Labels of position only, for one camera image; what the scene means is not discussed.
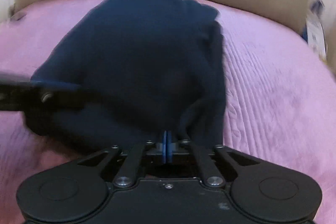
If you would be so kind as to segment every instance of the quilted pink blanket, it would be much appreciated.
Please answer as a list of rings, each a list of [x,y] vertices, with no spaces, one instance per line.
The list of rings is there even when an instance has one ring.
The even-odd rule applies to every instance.
[[[51,0],[0,25],[0,71],[31,75],[102,0]],[[240,10],[220,11],[227,110],[225,145],[299,170],[323,190],[317,224],[336,223],[336,83],[293,31]],[[23,221],[15,192],[28,176],[76,157],[34,136],[19,113],[0,114],[0,224]]]

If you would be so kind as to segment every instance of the black robotic gripper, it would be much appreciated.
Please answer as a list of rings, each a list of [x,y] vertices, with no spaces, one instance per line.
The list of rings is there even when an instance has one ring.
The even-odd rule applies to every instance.
[[[114,146],[34,175],[17,191],[27,224],[309,224],[321,200],[307,175],[189,140]]]

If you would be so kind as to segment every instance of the black metal bar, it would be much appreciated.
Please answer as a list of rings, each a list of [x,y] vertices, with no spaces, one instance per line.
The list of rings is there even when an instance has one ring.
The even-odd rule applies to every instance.
[[[229,156],[229,154],[225,151],[225,147],[222,145],[217,145],[214,148],[214,152],[215,155],[222,158],[225,162],[227,162],[228,164],[230,164],[232,166],[233,169],[235,169],[235,171],[237,173],[239,173],[239,171],[242,169],[242,167],[235,161],[233,160],[233,158],[231,158]]]
[[[203,146],[193,142],[189,143],[190,150],[195,157],[201,180],[204,185],[212,188],[220,188],[225,185],[225,179]]]
[[[121,149],[117,145],[109,149],[107,156],[96,166],[99,173],[103,172],[106,166],[108,166],[112,160],[114,160],[117,156],[119,156],[120,153]]]
[[[0,111],[80,109],[101,100],[98,94],[76,84],[0,74]]]
[[[142,157],[146,151],[146,144],[133,146],[123,165],[114,178],[114,185],[119,188],[128,188],[135,184]]]

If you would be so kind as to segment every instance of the pink bedspread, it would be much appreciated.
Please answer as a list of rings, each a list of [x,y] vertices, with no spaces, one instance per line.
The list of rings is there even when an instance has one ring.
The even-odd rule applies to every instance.
[[[60,39],[102,0],[31,5],[0,26],[0,71],[31,75]],[[319,182],[318,224],[336,223],[336,83],[288,28],[213,4],[225,37],[225,145],[299,170]],[[0,114],[0,224],[20,223],[15,192],[28,176],[75,157],[31,134],[18,113]]]

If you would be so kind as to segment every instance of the silver bolt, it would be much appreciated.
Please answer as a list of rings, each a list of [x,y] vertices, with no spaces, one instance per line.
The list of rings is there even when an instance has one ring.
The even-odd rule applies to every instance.
[[[41,97],[41,102],[45,103],[48,99],[50,99],[53,96],[51,92],[46,92]]]
[[[115,180],[115,183],[118,185],[118,186],[128,186],[131,184],[131,179],[128,178],[128,177],[119,177]]]
[[[224,182],[224,180],[220,177],[209,177],[207,179],[207,183],[211,186],[218,186],[221,185]]]
[[[172,189],[173,187],[174,187],[174,185],[171,184],[171,183],[167,183],[167,184],[165,184],[165,188],[166,188],[166,189]]]

